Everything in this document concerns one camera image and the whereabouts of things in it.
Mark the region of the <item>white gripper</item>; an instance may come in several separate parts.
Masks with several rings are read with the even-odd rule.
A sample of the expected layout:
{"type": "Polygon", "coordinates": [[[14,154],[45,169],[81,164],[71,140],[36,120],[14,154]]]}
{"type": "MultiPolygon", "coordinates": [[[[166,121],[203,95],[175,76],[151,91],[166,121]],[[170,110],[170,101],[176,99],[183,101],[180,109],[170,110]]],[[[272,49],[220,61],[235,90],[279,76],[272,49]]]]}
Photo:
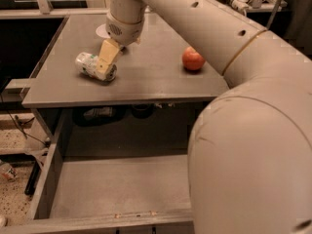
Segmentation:
{"type": "Polygon", "coordinates": [[[106,32],[112,38],[102,42],[97,58],[96,76],[99,80],[113,80],[117,67],[116,61],[121,55],[121,47],[132,43],[140,44],[140,34],[144,19],[136,23],[125,23],[114,18],[111,13],[106,15],[106,32]]]}

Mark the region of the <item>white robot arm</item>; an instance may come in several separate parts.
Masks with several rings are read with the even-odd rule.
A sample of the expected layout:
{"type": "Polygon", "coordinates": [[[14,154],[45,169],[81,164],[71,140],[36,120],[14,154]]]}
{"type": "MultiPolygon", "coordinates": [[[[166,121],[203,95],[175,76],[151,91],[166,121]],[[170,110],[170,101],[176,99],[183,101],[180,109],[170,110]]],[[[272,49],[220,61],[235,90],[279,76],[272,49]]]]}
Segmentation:
{"type": "Polygon", "coordinates": [[[135,42],[146,7],[229,86],[189,140],[195,233],[311,234],[310,59],[215,0],[111,0],[112,38],[135,42]]]}

